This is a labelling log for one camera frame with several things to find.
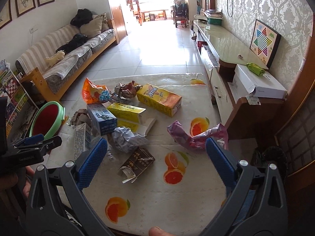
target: pink plastic bag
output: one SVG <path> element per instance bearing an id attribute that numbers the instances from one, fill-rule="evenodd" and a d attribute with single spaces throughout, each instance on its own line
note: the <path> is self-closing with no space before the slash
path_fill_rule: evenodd
<path id="1" fill-rule="evenodd" d="M 228 134 L 226 128 L 221 123 L 193 137 L 184 131 L 183 126 L 177 120 L 167 127 L 167 131 L 174 138 L 175 142 L 190 151 L 198 153 L 205 152 L 206 141 L 209 137 L 214 137 L 224 149 L 228 150 Z"/>

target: green package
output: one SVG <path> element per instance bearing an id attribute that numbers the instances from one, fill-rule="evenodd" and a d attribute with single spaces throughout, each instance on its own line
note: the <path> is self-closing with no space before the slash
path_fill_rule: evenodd
<path id="1" fill-rule="evenodd" d="M 252 71 L 255 75 L 261 76 L 265 73 L 265 70 L 262 69 L 259 65 L 255 63 L 248 63 L 246 64 L 246 67 Z"/>

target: power outlet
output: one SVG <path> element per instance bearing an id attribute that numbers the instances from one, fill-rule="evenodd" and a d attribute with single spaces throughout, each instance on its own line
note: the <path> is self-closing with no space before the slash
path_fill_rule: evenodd
<path id="1" fill-rule="evenodd" d="M 34 32 L 37 31 L 37 30 L 38 30 L 38 26 L 35 25 L 35 26 L 33 26 L 33 27 L 30 29 L 30 33 L 32 34 L 32 33 L 34 33 Z"/>

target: green bowl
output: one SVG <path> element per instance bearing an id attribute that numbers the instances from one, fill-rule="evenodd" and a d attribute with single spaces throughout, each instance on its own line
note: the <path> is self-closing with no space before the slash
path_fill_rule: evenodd
<path id="1" fill-rule="evenodd" d="M 56 101 L 46 103 L 36 114 L 30 136 L 43 134 L 44 139 L 53 137 L 65 119 L 65 108 Z"/>

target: blue box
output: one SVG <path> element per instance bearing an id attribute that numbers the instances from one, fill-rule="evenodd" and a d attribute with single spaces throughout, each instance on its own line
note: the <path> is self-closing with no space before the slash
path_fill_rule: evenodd
<path id="1" fill-rule="evenodd" d="M 117 118 L 102 104 L 88 104 L 87 110 L 92 124 L 101 136 L 112 133 L 114 129 L 117 128 Z"/>

